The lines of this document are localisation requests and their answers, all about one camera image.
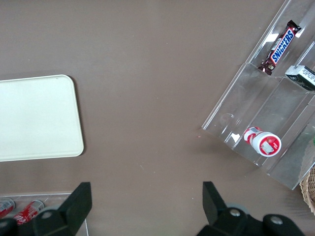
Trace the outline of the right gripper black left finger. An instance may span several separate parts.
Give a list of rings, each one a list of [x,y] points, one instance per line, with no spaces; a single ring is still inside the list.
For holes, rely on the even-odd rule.
[[[91,183],[82,182],[58,209],[45,210],[32,220],[34,235],[74,236],[91,209]]]

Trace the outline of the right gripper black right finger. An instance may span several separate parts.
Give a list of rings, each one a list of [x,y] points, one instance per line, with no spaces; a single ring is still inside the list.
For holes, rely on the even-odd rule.
[[[199,236],[241,236],[247,226],[247,215],[236,207],[227,207],[215,185],[203,182],[202,204],[208,225]]]

